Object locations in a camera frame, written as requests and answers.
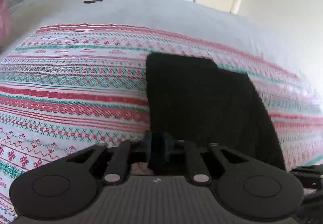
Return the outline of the black pants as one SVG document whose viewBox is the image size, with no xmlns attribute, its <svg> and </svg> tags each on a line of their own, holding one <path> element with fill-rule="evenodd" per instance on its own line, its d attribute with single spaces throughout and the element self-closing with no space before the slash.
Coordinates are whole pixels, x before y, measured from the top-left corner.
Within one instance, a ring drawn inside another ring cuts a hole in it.
<svg viewBox="0 0 323 224">
<path fill-rule="evenodd" d="M 220 69 L 206 58 L 152 53 L 146 81 L 153 172 L 171 168 L 164 133 L 199 147 L 218 143 L 285 168 L 277 133 L 248 75 Z"/>
</svg>

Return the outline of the patterned red green blanket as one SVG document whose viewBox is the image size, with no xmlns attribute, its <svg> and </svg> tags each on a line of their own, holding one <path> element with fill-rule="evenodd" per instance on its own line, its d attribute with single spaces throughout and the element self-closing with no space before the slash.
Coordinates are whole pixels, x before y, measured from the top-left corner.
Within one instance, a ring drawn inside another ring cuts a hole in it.
<svg viewBox="0 0 323 224">
<path fill-rule="evenodd" d="M 212 59 L 245 73 L 274 123 L 287 169 L 322 162 L 322 109 L 305 79 L 276 60 L 178 33 L 116 24 L 41 27 L 1 61 L 1 223 L 11 183 L 93 144 L 115 147 L 149 127 L 146 57 Z"/>
</svg>

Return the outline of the white bed sheet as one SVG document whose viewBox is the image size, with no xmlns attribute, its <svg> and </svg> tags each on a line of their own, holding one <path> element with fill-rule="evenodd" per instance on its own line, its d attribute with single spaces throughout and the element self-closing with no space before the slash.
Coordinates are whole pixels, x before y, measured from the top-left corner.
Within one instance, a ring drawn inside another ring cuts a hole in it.
<svg viewBox="0 0 323 224">
<path fill-rule="evenodd" d="M 9 9 L 11 30 L 1 46 L 7 56 L 42 26 L 117 24 L 180 33 L 221 43 L 275 63 L 298 75 L 308 71 L 290 41 L 246 17 L 184 0 L 25 0 Z"/>
</svg>

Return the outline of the black sunglasses on bed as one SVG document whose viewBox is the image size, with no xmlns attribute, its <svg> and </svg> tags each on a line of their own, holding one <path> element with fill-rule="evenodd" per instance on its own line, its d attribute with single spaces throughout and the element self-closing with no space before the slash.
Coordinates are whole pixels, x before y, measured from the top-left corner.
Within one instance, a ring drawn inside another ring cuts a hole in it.
<svg viewBox="0 0 323 224">
<path fill-rule="evenodd" d="M 93 3 L 96 3 L 96 2 L 103 2 L 103 1 L 104 0 L 86 0 L 83 3 L 84 4 L 93 4 Z"/>
</svg>

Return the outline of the pink pillow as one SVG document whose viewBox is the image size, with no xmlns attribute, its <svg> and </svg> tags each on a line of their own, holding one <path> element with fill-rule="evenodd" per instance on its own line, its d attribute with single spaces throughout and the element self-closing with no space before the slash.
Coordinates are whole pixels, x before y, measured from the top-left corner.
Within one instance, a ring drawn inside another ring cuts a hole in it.
<svg viewBox="0 0 323 224">
<path fill-rule="evenodd" d="M 0 45 L 3 46 L 10 34 L 11 18 L 7 0 L 0 0 Z"/>
</svg>

